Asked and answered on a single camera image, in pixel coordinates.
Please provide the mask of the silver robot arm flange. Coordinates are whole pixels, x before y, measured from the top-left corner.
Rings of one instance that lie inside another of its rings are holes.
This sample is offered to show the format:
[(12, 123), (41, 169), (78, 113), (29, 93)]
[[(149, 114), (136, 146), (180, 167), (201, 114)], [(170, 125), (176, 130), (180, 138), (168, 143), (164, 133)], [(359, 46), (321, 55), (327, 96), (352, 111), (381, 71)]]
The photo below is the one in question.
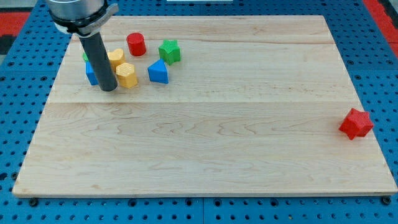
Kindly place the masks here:
[(56, 28), (65, 34), (87, 38), (119, 11), (117, 3), (107, 0), (46, 0)]

